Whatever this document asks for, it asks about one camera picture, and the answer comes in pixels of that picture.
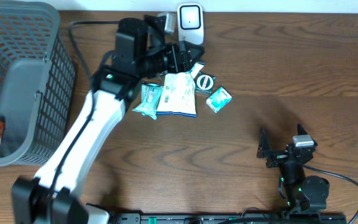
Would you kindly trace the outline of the dark green round-logo box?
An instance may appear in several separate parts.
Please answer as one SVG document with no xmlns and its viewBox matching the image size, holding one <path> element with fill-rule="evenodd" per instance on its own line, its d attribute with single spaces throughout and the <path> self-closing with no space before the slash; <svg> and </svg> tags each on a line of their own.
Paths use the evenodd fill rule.
<svg viewBox="0 0 358 224">
<path fill-rule="evenodd" d="M 215 76 L 203 72 L 198 72 L 195 78 L 195 92 L 204 95 L 211 95 L 215 83 L 216 83 Z"/>
</svg>

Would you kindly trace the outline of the teal wet wipes pack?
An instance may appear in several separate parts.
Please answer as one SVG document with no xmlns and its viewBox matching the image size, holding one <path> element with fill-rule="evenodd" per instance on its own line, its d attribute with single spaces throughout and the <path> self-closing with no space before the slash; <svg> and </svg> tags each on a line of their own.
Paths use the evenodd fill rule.
<svg viewBox="0 0 358 224">
<path fill-rule="evenodd" d="M 156 83 L 143 83 L 141 102 L 133 111 L 141 113 L 143 116 L 150 116 L 157 119 L 157 107 L 162 95 L 163 86 Z"/>
</svg>

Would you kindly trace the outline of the white blue-edged snack bag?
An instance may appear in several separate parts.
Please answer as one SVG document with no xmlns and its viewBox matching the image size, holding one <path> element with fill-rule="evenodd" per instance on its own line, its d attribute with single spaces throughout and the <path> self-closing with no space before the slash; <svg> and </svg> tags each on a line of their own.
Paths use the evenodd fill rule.
<svg viewBox="0 0 358 224">
<path fill-rule="evenodd" d="M 165 75 L 157 115 L 175 114 L 196 117 L 194 78 L 204 65 L 204 62 L 196 62 L 187 72 Z"/>
</svg>

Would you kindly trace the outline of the teal tissue pack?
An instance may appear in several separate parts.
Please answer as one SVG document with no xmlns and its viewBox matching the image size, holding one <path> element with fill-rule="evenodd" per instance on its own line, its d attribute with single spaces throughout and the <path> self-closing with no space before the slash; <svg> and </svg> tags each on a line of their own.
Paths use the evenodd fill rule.
<svg viewBox="0 0 358 224">
<path fill-rule="evenodd" d="M 206 100 L 206 104 L 215 113 L 218 113 L 231 100 L 232 95 L 224 87 L 221 86 Z"/>
</svg>

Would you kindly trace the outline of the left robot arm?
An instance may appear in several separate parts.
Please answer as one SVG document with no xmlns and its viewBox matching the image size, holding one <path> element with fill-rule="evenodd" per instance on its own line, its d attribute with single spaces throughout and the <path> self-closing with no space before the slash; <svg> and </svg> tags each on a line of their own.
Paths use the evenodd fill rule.
<svg viewBox="0 0 358 224">
<path fill-rule="evenodd" d="M 189 71 L 204 54 L 200 45 L 168 43 L 167 15 L 117 21 L 115 48 L 97 71 L 88 73 L 90 90 L 73 126 L 33 179 L 12 186 L 16 223 L 111 223 L 113 214 L 82 204 L 80 195 L 106 138 L 136 99 L 145 78 Z"/>
</svg>

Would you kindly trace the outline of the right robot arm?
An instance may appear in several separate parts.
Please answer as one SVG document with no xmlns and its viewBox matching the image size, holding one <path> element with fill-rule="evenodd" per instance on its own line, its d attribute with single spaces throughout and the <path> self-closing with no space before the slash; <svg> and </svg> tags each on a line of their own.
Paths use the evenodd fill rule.
<svg viewBox="0 0 358 224">
<path fill-rule="evenodd" d="M 265 159 L 268 168 L 279 168 L 280 194 L 289 203 L 291 212 L 319 212 L 327 207 L 329 182 L 316 175 L 307 176 L 304 171 L 317 146 L 300 124 L 297 135 L 282 150 L 273 150 L 266 132 L 260 130 L 257 158 Z"/>
</svg>

